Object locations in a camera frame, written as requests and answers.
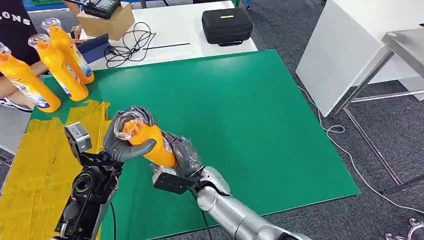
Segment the plastic bottle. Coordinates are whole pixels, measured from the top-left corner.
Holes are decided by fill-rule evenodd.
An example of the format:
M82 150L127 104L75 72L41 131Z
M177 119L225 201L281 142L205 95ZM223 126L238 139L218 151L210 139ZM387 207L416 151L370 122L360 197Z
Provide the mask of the plastic bottle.
M94 73L71 37L63 30L61 21L51 17L42 21L41 26L48 32L51 44L63 54L65 61L75 71L81 83L92 83L94 81Z
M113 132L117 138L128 140L133 146L143 144L148 139L155 139L156 145L144 157L159 166L176 167L177 161L171 146L162 137L159 127L145 124L143 116L137 111L126 112L119 116L113 126Z
M65 61L64 56L51 46L50 38L46 34L35 34L28 39L28 44L37 50L41 61L53 74L65 93L73 101L81 101L89 95L86 86Z
M59 98L47 88L25 62L12 56L12 51L0 42L0 72L8 78L41 111L53 113L61 106Z

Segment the bottle cap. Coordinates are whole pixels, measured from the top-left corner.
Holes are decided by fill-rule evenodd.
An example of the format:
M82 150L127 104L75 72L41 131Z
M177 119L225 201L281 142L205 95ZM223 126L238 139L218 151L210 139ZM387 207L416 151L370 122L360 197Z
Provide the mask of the bottle cap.
M57 32L62 27L62 24L59 19L50 17L42 21L41 27L47 32L52 33Z
M137 111L123 113L113 126L113 133L121 140L130 140L137 136L144 125L143 116Z
M28 45L30 45L31 47L33 47L37 50L47 48L49 43L50 43L50 37L47 36L46 34L42 34L42 33L32 35L28 39Z
M0 62L7 61L11 53L12 51L6 45L0 42Z

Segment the black shirt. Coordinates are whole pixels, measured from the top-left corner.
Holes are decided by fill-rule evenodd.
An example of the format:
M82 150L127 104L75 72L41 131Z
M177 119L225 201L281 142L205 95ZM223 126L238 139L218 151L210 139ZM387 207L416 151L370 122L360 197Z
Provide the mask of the black shirt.
M34 34L37 30L22 0L0 0L0 42L12 51L15 58L28 65L40 60L36 50L28 45L28 39Z

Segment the green mat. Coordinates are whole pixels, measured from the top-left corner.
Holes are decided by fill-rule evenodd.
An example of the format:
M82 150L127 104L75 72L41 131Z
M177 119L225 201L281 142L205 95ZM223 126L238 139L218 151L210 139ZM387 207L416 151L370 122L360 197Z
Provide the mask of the green mat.
M62 106L51 114L35 110L31 118L64 122L82 103L67 98L53 78L46 84ZM275 50L99 70L88 89L88 99L111 102L109 118L146 106L161 129L191 139L204 164L260 215L359 193ZM144 158L125 164L112 200L118 240L205 227L188 191L155 189L151 177ZM111 211L101 239L113 239Z

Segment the white cord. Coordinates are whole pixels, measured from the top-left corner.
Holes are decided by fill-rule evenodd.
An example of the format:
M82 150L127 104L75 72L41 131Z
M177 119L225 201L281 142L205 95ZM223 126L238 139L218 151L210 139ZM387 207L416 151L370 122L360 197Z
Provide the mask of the white cord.
M343 147L341 147L339 144L337 144L331 137L330 137L330 135L329 135L329 133L336 133L336 134L341 134L341 133L344 133L345 132L345 127L344 126L342 126L342 125L333 125L333 126L331 126L331 127L329 127L329 128L325 128L325 127L323 127L323 123L322 123L322 121L321 121L321 114L320 114L320 110L318 109L318 107L317 107L317 105L314 103L314 101L312 101L312 99L311 99L311 97L309 96L309 94L306 92L306 90L304 90L303 88L301 88L300 86L297 86L302 92L304 92L305 94L306 94L306 96L307 96L307 98L309 99L309 101L310 101L310 103L312 104L312 105L314 105L315 107L316 107L316 109L317 109L317 111L318 111L318 119L319 119L319 124L321 125L321 128L322 129L324 129L325 131L326 131L326 134L327 134L327 137L328 137L328 139L330 139L330 141L334 144L334 145L336 145L340 150L342 150L344 153L346 153L348 156L349 156L349 158L350 158L350 162L352 163L352 166L353 166L353 168L355 169L355 172L359 175L359 177L360 177L360 179L362 179L362 181L365 183L365 185L369 188L369 189L371 189L374 193L376 193L377 195L379 195L380 197L382 197L382 198L384 198L385 200L387 200L389 203L391 203L391 204L393 204L393 205L395 205L396 207L399 207L399 208L402 208L402 209L408 209L408 210L412 210L412 211L415 211L415 212L417 212L417 213L420 213L420 214L423 214L424 215L424 211L421 211L421 210L418 210L418 209L415 209L415 208L412 208L412 207L408 207L408 206L402 206L402 205L399 205L399 204L397 204L397 203L395 203L394 201L392 201L392 200L390 200L390 199L388 199L386 196L384 196L384 195L382 195L381 193L379 193L377 190L375 190L372 186L370 186L369 184L368 184L368 182L364 179L364 177L362 176L362 174L359 172L359 170L357 169L357 167L356 167L356 165L355 165L355 163L354 163L354 159L353 159L353 157L352 157L352 155L348 152L348 151L346 151Z

